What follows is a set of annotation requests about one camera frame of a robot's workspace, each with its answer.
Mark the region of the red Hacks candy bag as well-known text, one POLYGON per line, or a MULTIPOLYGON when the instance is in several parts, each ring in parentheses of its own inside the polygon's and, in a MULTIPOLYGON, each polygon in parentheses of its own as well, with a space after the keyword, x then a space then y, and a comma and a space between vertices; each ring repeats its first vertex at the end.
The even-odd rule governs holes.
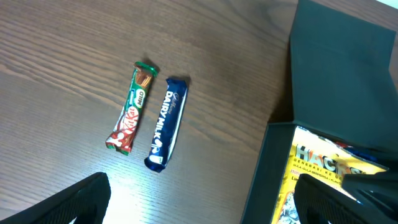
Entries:
POLYGON ((349 146, 349 145, 347 145, 347 144, 345 144, 345 143, 342 143, 342 142, 335 142, 335 144, 338 145, 338 146, 340 146, 340 147, 342 147, 342 148, 349 148, 349 147, 351 147, 351 146, 349 146))

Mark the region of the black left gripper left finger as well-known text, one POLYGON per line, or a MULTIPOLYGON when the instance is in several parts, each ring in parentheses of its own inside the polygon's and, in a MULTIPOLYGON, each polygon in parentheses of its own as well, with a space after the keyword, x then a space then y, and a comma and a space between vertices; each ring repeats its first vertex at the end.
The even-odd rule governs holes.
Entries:
POLYGON ((111 197, 108 176, 97 172, 13 216, 1 224, 101 224, 111 197))

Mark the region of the Dairy Milk chocolate bar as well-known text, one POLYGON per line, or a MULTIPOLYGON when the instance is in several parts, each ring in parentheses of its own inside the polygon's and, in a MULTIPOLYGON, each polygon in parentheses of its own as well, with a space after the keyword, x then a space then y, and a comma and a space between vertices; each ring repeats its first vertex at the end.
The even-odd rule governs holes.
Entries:
POLYGON ((167 91, 155 125, 149 155, 144 159, 147 168, 162 172, 174 151, 188 93, 184 80, 168 78, 167 91))

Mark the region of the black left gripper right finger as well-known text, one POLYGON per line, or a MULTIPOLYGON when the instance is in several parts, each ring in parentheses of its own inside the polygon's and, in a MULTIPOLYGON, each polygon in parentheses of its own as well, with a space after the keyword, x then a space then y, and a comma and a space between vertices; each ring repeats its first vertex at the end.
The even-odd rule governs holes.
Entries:
POLYGON ((397 218, 388 218, 308 174, 300 175, 294 202, 301 223, 397 223, 397 218))

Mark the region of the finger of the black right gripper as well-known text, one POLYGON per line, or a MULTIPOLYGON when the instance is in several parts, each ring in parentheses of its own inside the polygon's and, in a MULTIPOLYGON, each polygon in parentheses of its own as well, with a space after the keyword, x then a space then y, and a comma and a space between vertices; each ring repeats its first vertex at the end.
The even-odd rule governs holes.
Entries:
POLYGON ((388 218, 397 218, 397 172, 346 174, 342 188, 364 206, 375 208, 388 218))

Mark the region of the blue Oreo cookie pack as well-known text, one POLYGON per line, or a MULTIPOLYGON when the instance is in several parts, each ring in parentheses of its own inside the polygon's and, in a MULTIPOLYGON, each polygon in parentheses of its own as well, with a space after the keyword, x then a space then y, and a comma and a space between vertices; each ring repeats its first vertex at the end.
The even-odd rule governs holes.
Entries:
POLYGON ((368 149, 364 147, 353 147, 353 146, 347 146, 345 147, 345 150, 349 151, 350 153, 362 157, 363 159, 372 161, 372 162, 378 162, 381 159, 384 159, 386 154, 384 152, 376 151, 374 149, 368 149))

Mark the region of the yellow Hacks candy bag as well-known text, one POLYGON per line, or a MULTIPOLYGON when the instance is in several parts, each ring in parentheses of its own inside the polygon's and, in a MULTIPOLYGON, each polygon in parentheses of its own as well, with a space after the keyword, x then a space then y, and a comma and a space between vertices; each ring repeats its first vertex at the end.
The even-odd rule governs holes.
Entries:
POLYGON ((294 203, 295 185, 301 174, 308 174, 354 199, 341 187, 346 174, 377 174, 387 167, 351 153, 331 140, 298 126, 289 148, 272 223, 300 223, 294 203))

